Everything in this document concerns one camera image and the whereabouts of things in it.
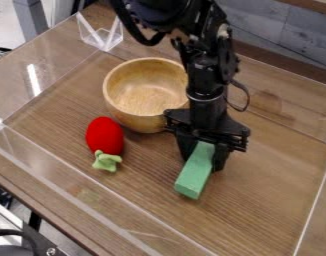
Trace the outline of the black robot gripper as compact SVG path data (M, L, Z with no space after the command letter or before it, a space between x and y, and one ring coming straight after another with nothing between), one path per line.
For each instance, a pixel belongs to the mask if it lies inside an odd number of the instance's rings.
M191 100L190 108L167 109L163 115L167 120L166 129L176 137L184 161L199 141L215 145L214 172L224 168L230 151L246 151L250 129L228 115L224 99Z

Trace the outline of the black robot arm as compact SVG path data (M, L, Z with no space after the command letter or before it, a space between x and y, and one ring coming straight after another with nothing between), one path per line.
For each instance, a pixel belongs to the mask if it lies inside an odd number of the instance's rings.
M112 9L134 39L155 46L168 38L187 72L190 106L167 109L166 129L175 134L180 154L190 158L196 144L215 147L211 167L224 168L230 153L246 151L247 126L227 112L228 87L244 89L235 79L239 58L232 29L215 0L109 0Z

